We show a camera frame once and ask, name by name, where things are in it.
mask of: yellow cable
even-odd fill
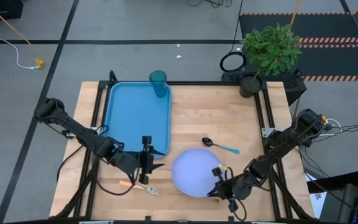
[[[222,164],[219,164],[219,168],[221,168],[222,170],[227,170],[228,168]]]
[[[22,39],[24,39],[24,40],[32,47],[32,49],[34,50],[34,52],[37,53],[37,54],[40,56],[41,59],[43,59],[43,60],[40,60],[40,59],[38,59],[38,58],[35,59],[35,63],[37,64],[37,66],[40,67],[40,68],[42,68],[43,65],[44,65],[44,62],[45,62],[45,57],[44,57],[44,55],[41,53],[41,51],[39,51],[34,45],[32,45],[32,44],[30,43],[30,41],[27,40],[26,37],[24,37],[19,31],[17,31],[12,25],[10,25],[10,23],[8,23],[8,21],[6,21],[1,15],[0,15],[0,19],[1,19],[2,21],[4,21],[5,24],[6,24],[7,26],[9,26],[9,28],[11,28],[17,35],[19,35],[20,37],[22,37]]]
[[[292,19],[291,19],[291,26],[293,24],[293,21],[295,21],[295,16],[298,13],[299,10],[299,6],[301,5],[301,0],[298,0],[298,3],[296,4],[296,8],[295,8],[295,12],[292,15]]]

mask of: plastic cup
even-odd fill
[[[158,97],[164,97],[167,94],[167,74],[161,70],[152,72],[149,76],[150,83]]]

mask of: yellow tag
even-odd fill
[[[222,170],[227,170],[227,167],[225,167],[225,166],[222,165],[222,164],[219,164],[219,168],[221,168]]]
[[[321,115],[321,119],[324,120],[324,126],[326,126],[327,125],[327,117],[324,115]]]
[[[39,68],[44,67],[44,61],[43,61],[43,60],[39,60],[38,58],[35,59],[35,64],[36,64],[37,67],[39,67]]]

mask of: plastic tray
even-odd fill
[[[167,154],[170,146],[171,88],[157,97],[150,82],[119,82],[112,86],[105,125],[105,136],[125,144],[124,151],[143,150],[142,136],[151,136],[154,149]]]

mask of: spoon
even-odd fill
[[[231,149],[229,147],[225,147],[225,146],[220,146],[218,144],[214,144],[214,142],[212,142],[212,139],[210,138],[203,138],[203,143],[204,145],[208,146],[208,147],[211,147],[211,146],[217,146],[217,147],[220,147],[222,149],[225,149],[227,151],[231,151],[235,154],[240,154],[240,151],[238,151],[237,149]]]

